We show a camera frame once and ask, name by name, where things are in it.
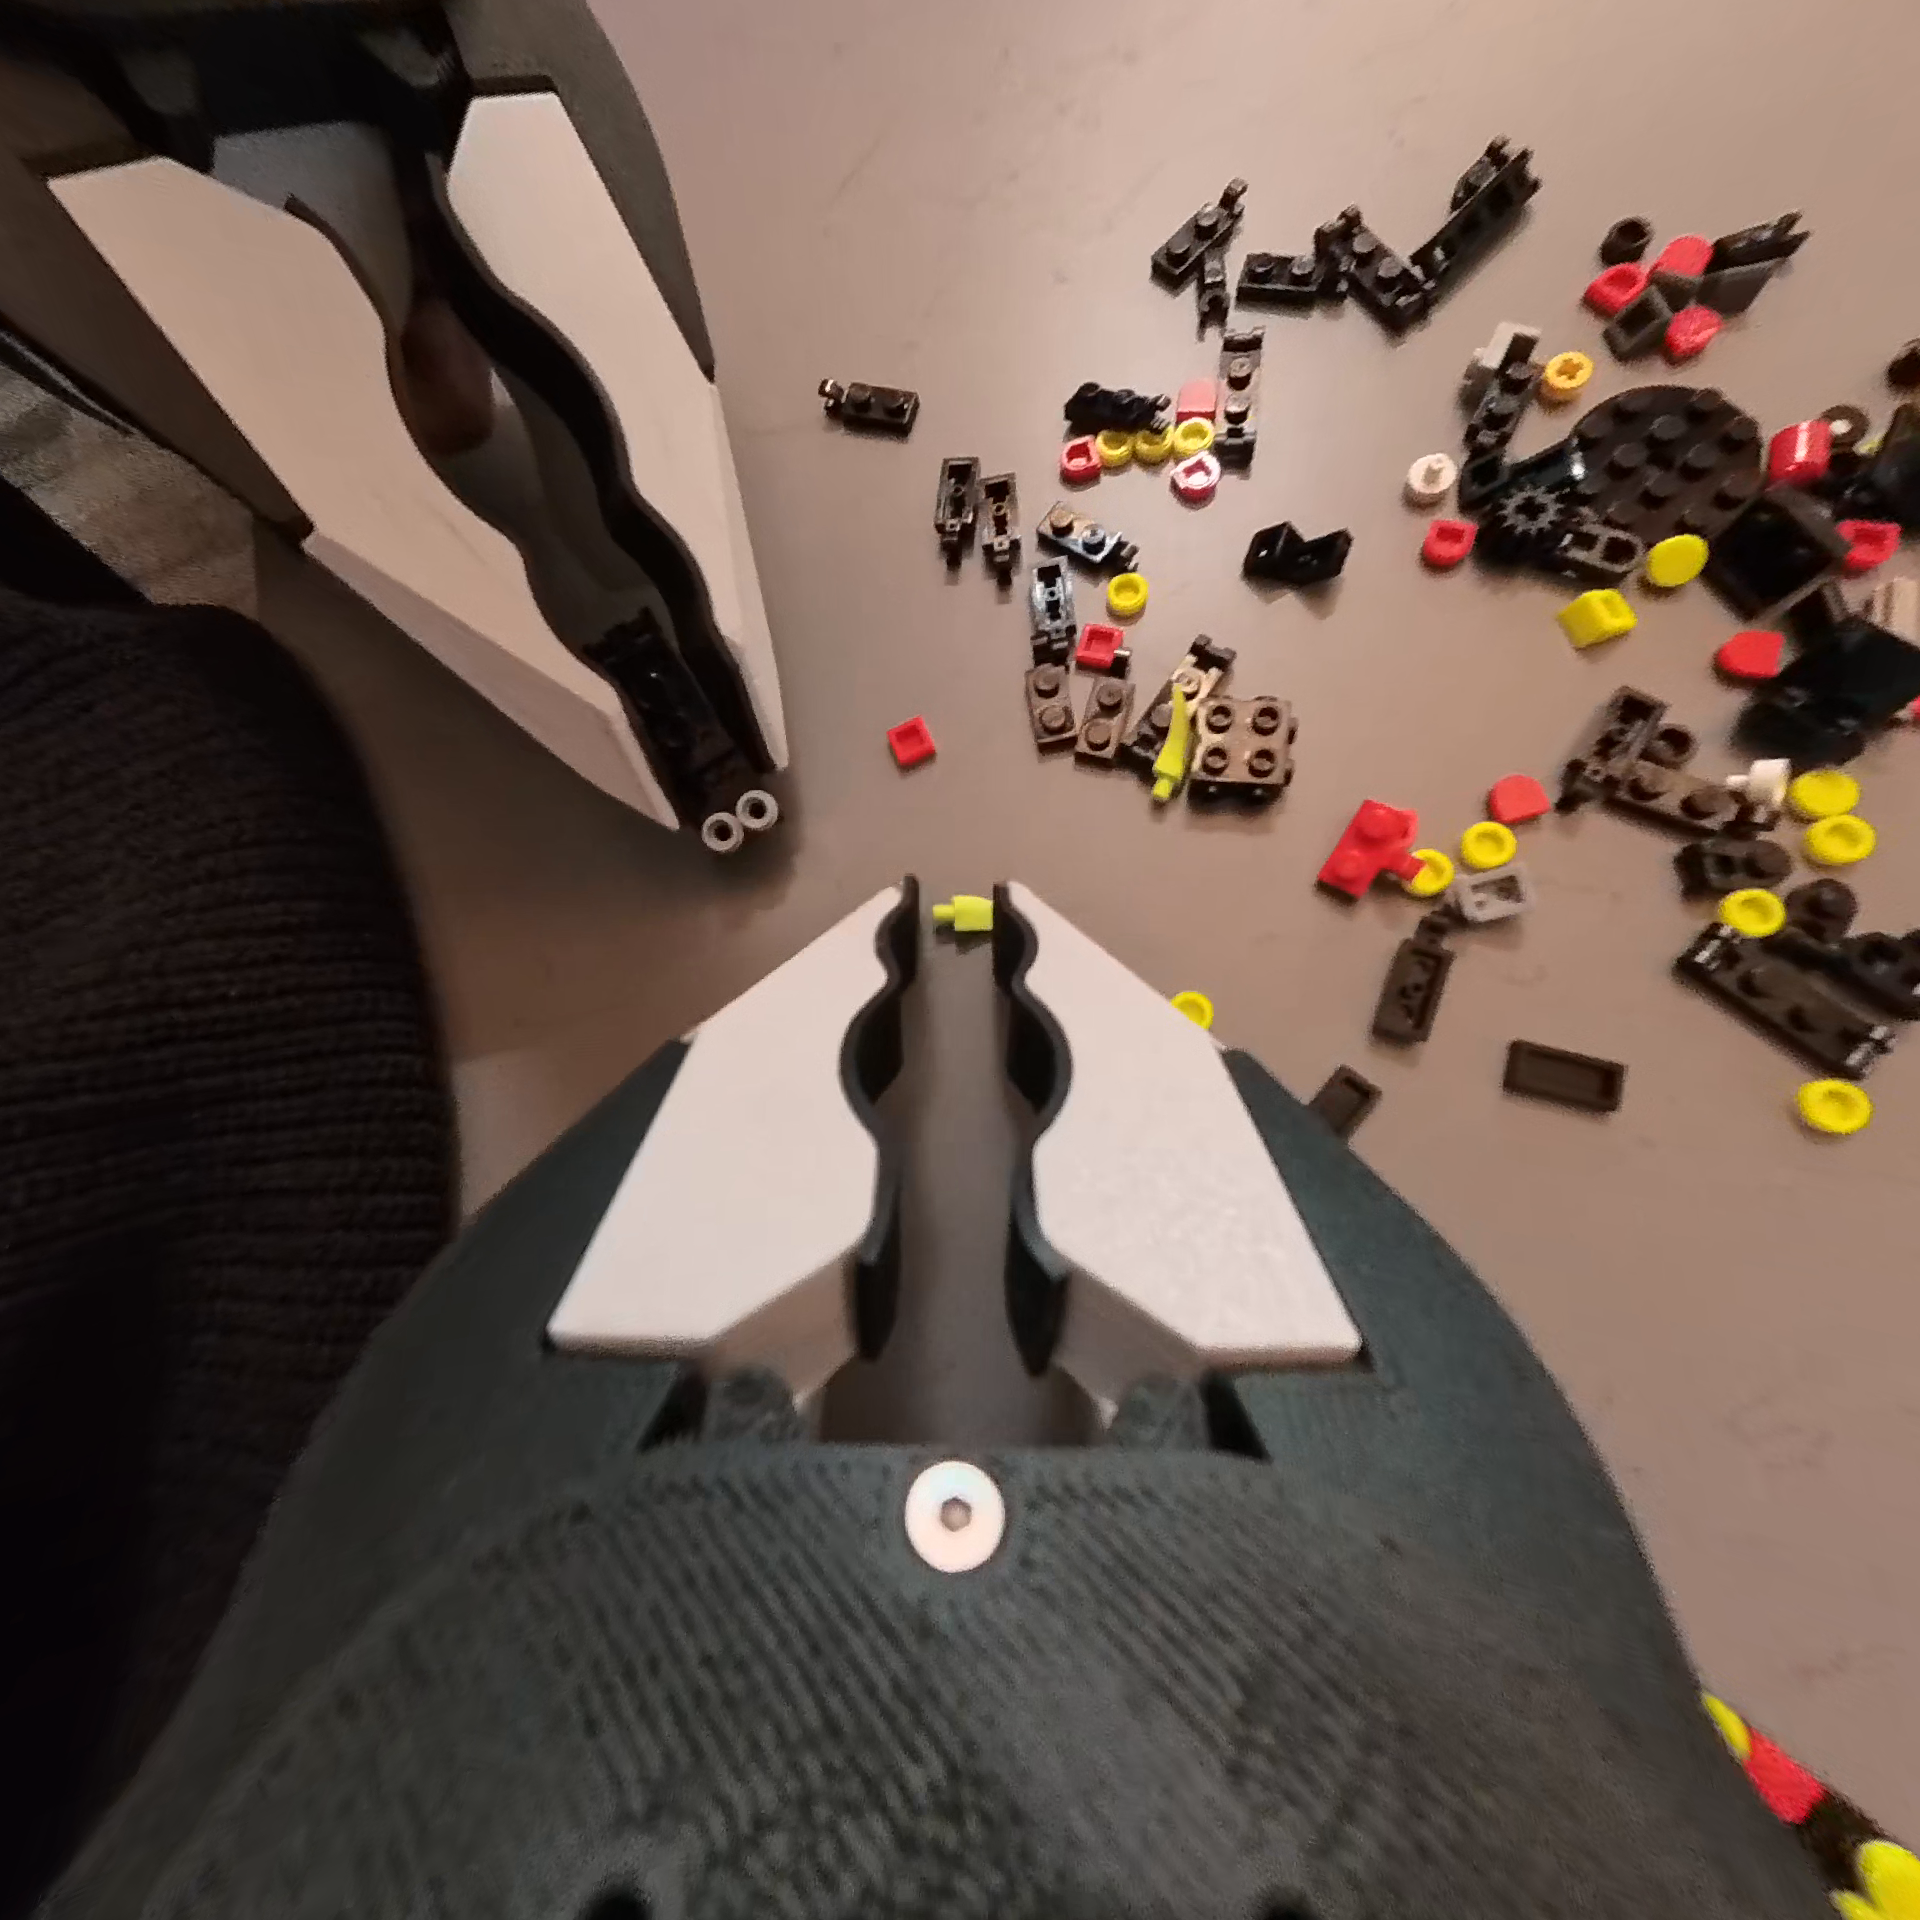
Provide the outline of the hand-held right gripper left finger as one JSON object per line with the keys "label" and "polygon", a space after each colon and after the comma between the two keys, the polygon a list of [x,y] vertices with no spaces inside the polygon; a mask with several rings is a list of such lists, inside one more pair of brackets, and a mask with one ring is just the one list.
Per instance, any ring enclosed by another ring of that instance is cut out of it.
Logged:
{"label": "hand-held right gripper left finger", "polygon": [[922,887],[900,879],[696,1026],[547,1339],[757,1373],[810,1405],[896,1325]]}

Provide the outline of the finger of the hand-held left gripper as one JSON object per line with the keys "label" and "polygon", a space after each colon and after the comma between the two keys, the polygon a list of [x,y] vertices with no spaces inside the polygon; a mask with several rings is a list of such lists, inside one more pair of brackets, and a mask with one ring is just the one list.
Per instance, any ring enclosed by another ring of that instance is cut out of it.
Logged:
{"label": "finger of the hand-held left gripper", "polygon": [[785,702],[723,401],[555,89],[470,99],[426,166],[426,257],[603,595],[571,651],[652,608],[769,785]]}
{"label": "finger of the hand-held left gripper", "polygon": [[208,175],[144,159],[53,191],[306,518],[302,551],[574,776],[681,827],[630,704],[586,657],[658,592],[613,549],[561,425],[452,319],[426,337],[452,341],[478,447],[446,448],[400,399],[426,267],[386,138],[225,136]]}

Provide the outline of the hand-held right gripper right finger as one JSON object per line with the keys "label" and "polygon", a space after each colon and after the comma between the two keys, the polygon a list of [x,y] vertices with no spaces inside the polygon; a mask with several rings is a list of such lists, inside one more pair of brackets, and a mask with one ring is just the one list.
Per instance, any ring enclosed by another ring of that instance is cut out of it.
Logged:
{"label": "hand-held right gripper right finger", "polygon": [[993,893],[1003,1072],[1024,1106],[1003,1258],[1016,1353],[1116,1409],[1333,1370],[1361,1331],[1228,1055],[1020,880]]}

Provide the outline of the black lego assembly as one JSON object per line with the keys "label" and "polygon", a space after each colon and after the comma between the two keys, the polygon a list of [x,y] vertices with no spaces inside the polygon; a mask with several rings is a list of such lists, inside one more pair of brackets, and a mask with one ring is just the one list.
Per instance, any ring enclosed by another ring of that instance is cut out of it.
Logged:
{"label": "black lego assembly", "polygon": [[587,641],[584,659],[621,702],[673,825],[698,830],[709,853],[732,856],[782,823],[747,745],[652,608]]}

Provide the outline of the black flat lego tile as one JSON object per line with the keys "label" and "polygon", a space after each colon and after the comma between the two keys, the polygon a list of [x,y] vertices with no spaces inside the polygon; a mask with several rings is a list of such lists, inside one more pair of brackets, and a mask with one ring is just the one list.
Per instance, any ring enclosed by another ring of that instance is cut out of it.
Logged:
{"label": "black flat lego tile", "polygon": [[1512,1040],[1504,1055],[1501,1093],[1572,1114],[1611,1117],[1624,1106],[1625,1066],[1568,1047]]}

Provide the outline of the black square studded lego plate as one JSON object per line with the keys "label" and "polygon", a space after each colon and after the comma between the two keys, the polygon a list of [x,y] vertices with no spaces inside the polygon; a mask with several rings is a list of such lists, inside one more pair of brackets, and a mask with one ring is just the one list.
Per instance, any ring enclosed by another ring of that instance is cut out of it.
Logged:
{"label": "black square studded lego plate", "polygon": [[1197,809],[1269,809],[1294,776],[1299,715],[1280,697],[1211,695],[1193,711],[1185,793]]}

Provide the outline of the scattered small lego pieces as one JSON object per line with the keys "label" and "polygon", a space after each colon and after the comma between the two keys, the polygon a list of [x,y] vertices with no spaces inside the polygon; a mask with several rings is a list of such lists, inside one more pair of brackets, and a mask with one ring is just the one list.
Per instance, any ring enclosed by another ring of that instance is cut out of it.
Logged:
{"label": "scattered small lego pieces", "polygon": [[[1178,394],[1080,384],[1062,403],[1058,447],[1058,479],[1070,490],[1160,470],[1181,506],[1206,506],[1228,473],[1252,470],[1262,445],[1264,327],[1234,325],[1242,309],[1354,305],[1400,338],[1428,322],[1523,224],[1541,179],[1532,152],[1498,136],[1453,182],[1446,218],[1412,251],[1392,249],[1348,206],[1314,230],[1306,251],[1245,251],[1230,283],[1249,191],[1233,177],[1155,247],[1147,266],[1170,294],[1193,290],[1197,338],[1217,334],[1217,371]],[[1685,368],[1806,241],[1802,216],[1787,211],[1714,239],[1680,234],[1651,257],[1652,230],[1621,219],[1603,235],[1601,273],[1580,303],[1604,322],[1603,349],[1621,366],[1658,358],[1668,371]],[[1633,586],[1668,598],[1705,584],[1731,614],[1773,618],[1771,626],[1733,633],[1713,661],[1720,681],[1752,688],[1734,743],[1753,760],[1729,776],[1700,776],[1697,733],[1670,704],[1617,688],[1552,793],[1532,776],[1504,776],[1453,853],[1414,845],[1425,873],[1392,883],[1428,911],[1388,966],[1371,1035],[1397,1049],[1428,1040],[1453,966],[1450,938],[1468,928],[1450,911],[1461,871],[1523,862],[1518,827],[1547,815],[1606,807],[1674,834],[1682,897],[1713,907],[1670,971],[1814,1071],[1795,1096],[1803,1127],[1854,1137],[1874,1117],[1865,1079],[1902,1029],[1915,1029],[1915,928],[1860,928],[1856,890],[1840,879],[1880,846],[1860,815],[1854,765],[1886,733],[1915,729],[1915,571],[1868,584],[1860,601],[1849,598],[1849,584],[1892,568],[1909,544],[1915,551],[1915,344],[1888,363],[1886,384],[1902,401],[1880,430],[1854,405],[1770,434],[1760,425],[1768,493],[1713,542],[1670,536],[1646,544],[1572,506],[1580,467],[1568,434],[1594,405],[1558,440],[1516,458],[1529,413],[1571,405],[1592,379],[1588,355],[1544,355],[1544,334],[1523,322],[1494,329],[1458,379],[1458,456],[1428,454],[1404,479],[1412,510],[1452,510],[1428,520],[1419,565],[1452,575],[1476,562],[1578,587],[1555,625],[1580,655],[1640,626]],[[1641,387],[1660,384],[1709,390],[1668,379]],[[1262,695],[1233,685],[1234,650],[1209,635],[1188,641],[1145,695],[1130,680],[1132,664],[1125,677],[1075,670],[1083,625],[1125,629],[1145,611],[1141,549],[1072,499],[1051,503],[1033,537],[1041,551],[1024,575],[1021,681],[1033,745],[1123,771],[1150,797],[1169,680],[1188,685],[1193,709],[1214,695]]]}

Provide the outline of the printed lego packaging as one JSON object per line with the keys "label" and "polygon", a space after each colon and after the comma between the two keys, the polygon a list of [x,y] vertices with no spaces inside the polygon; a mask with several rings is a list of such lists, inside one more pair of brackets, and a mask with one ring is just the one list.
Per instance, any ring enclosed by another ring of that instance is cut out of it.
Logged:
{"label": "printed lego packaging", "polygon": [[1722,1698],[1705,1714],[1760,1802],[1802,1842],[1840,1919],[1918,1919],[1918,1855]]}

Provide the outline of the large black round lego plate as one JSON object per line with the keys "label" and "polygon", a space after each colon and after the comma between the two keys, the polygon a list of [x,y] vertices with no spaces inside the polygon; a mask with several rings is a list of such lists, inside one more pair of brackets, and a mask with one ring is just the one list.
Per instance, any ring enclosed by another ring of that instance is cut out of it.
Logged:
{"label": "large black round lego plate", "polygon": [[1572,506],[1646,544],[1713,542],[1770,486],[1760,423],[1716,390],[1660,384],[1601,401],[1568,445]]}

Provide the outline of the person's black knit sweater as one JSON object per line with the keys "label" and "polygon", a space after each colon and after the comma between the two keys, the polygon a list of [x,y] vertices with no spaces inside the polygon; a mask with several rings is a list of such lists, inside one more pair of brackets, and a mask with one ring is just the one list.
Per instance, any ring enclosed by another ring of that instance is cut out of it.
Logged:
{"label": "person's black knit sweater", "polygon": [[173,1714],[458,1193],[336,713],[250,618],[53,549],[3,623],[4,1915]]}

